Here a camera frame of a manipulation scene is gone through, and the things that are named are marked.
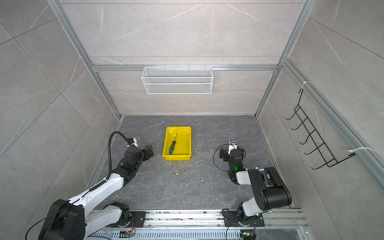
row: white wire mesh basket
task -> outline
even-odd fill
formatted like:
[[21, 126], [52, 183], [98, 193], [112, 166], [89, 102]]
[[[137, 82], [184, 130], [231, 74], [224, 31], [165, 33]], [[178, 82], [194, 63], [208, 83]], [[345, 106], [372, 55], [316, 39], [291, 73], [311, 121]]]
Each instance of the white wire mesh basket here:
[[141, 75], [148, 94], [211, 93], [211, 67], [146, 67]]

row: linear rail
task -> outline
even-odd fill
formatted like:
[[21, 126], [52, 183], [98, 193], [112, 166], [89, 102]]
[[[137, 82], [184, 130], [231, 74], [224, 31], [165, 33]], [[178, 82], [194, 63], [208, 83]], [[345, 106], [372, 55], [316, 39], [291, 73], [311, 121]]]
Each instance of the linear rail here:
[[[130, 239], [225, 239], [225, 227], [221, 209], [146, 209], [131, 210], [146, 211], [146, 220], [143, 228], [136, 229], [136, 237]], [[301, 209], [273, 209], [263, 214], [265, 227], [257, 229], [295, 229], [301, 239], [312, 240], [307, 222]], [[85, 239], [98, 239], [97, 236], [109, 237], [113, 240], [124, 239], [119, 237], [121, 231], [130, 228], [105, 228], [95, 234], [95, 237]], [[231, 227], [228, 239], [240, 239], [240, 230], [250, 230], [253, 227]]]

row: green screwdriver handle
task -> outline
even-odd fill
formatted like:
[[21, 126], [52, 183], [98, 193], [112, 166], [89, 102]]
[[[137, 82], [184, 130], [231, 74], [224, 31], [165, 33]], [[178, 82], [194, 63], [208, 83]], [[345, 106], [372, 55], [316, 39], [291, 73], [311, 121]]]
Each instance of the green screwdriver handle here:
[[176, 136], [175, 136], [175, 141], [172, 141], [172, 145], [169, 148], [169, 154], [172, 154], [173, 150], [175, 150], [176, 137], [177, 137], [177, 133], [176, 133]]

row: wall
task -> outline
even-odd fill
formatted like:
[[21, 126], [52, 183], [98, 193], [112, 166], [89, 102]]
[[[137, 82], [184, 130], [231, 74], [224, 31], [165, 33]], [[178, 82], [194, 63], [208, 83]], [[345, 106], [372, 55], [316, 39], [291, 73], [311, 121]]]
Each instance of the wall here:
[[384, 1], [319, 0], [290, 60], [384, 159]]
[[[61, 2], [93, 63], [110, 65], [275, 65], [302, 6], [300, 0]], [[100, 75], [123, 115], [251, 115], [272, 72], [215, 71], [212, 94], [193, 95], [148, 95], [139, 72]]]
[[[384, 89], [382, 1], [316, 2], [290, 60], [383, 158]], [[268, 146], [290, 189], [295, 207], [303, 209], [315, 239], [382, 239], [384, 190], [354, 156], [324, 166], [297, 116], [300, 84], [283, 70], [259, 120]], [[350, 149], [311, 99], [300, 101], [330, 150], [341, 160]], [[311, 131], [308, 121], [305, 126]], [[314, 134], [319, 143], [319, 136]], [[331, 156], [321, 147], [325, 158]]]
[[116, 119], [45, 0], [1, 2], [0, 82], [0, 238], [24, 239], [85, 188]]

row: wire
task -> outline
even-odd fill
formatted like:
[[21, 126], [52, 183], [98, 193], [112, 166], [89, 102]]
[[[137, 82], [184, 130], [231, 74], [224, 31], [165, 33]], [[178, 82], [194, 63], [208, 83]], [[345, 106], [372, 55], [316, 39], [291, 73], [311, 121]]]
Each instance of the wire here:
[[109, 136], [109, 139], [108, 139], [108, 175], [105, 177], [105, 179], [101, 182], [99, 182], [98, 184], [96, 184], [95, 186], [91, 187], [89, 189], [90, 192], [92, 192], [93, 190], [95, 190], [96, 188], [100, 187], [101, 185], [103, 185], [104, 183], [107, 182], [107, 180], [109, 179], [109, 177], [111, 176], [112, 174], [112, 157], [111, 157], [111, 142], [112, 142], [112, 138], [115, 134], [119, 134], [120, 136], [122, 136], [124, 138], [124, 140], [128, 143], [128, 139], [124, 136], [124, 134], [122, 134], [121, 132], [119, 131], [114, 131], [111, 133], [111, 135]]
[[[220, 146], [216, 149], [216, 151], [214, 152], [214, 155], [213, 155], [213, 157], [212, 157], [212, 160], [213, 160], [215, 166], [216, 166], [218, 169], [220, 169], [221, 171], [225, 171], [225, 172], [238, 172], [238, 171], [233, 171], [233, 170], [224, 170], [224, 169], [221, 169], [221, 168], [219, 168], [219, 167], [216, 165], [216, 163], [215, 163], [215, 154], [216, 154], [217, 150], [218, 150], [219, 148], [221, 148], [222, 146], [225, 146], [225, 145], [231, 145], [231, 146], [233, 146], [232, 144], [223, 144], [223, 145], [220, 145]], [[245, 152], [245, 149], [244, 149], [242, 146], [240, 146], [240, 145], [238, 145], [238, 146], [241, 147], [241, 148], [244, 150], [244, 153], [245, 153], [245, 156], [246, 156], [247, 153]]]
[[88, 237], [101, 237], [101, 238], [105, 238], [105, 239], [108, 239], [108, 240], [112, 240], [109, 237], [102, 237], [102, 236], [92, 236], [92, 235], [89, 235]]
[[247, 156], [247, 152], [245, 151], [245, 148], [243, 148], [242, 146], [240, 146], [240, 145], [237, 145], [238, 147], [241, 147], [242, 148], [242, 150], [244, 151], [244, 157], [243, 157], [243, 159]]
[[50, 216], [52, 216], [52, 215], [54, 215], [54, 214], [57, 214], [58, 212], [60, 212], [60, 211], [62, 211], [62, 210], [64, 210], [64, 209], [66, 209], [66, 208], [68, 208], [69, 206], [70, 206], [70, 205], [65, 206], [64, 208], [58, 210], [57, 212], [54, 212], [54, 213], [52, 213], [51, 215], [48, 215], [48, 216], [46, 216], [45, 218], [43, 218], [43, 219], [41, 219], [40, 221], [38, 221], [37, 223], [33, 224], [32, 227], [30, 227], [30, 228], [28, 229], [28, 231], [25, 233], [25, 240], [27, 240], [26, 237], [27, 237], [29, 231], [30, 231], [34, 226], [36, 226], [39, 222], [43, 221], [44, 219], [46, 219], [46, 218], [48, 218], [48, 217], [50, 217]]
[[237, 223], [237, 222], [238, 222], [238, 221], [235, 221], [235, 222], [231, 223], [231, 224], [228, 226], [228, 228], [227, 228], [227, 230], [226, 230], [226, 232], [225, 232], [225, 240], [228, 240], [228, 239], [227, 239], [227, 232], [228, 232], [229, 227], [232, 226], [234, 223]]
[[253, 229], [253, 232], [252, 232], [252, 233], [255, 233], [255, 231], [256, 231], [256, 221], [253, 220], [253, 223], [255, 224], [255, 228]]

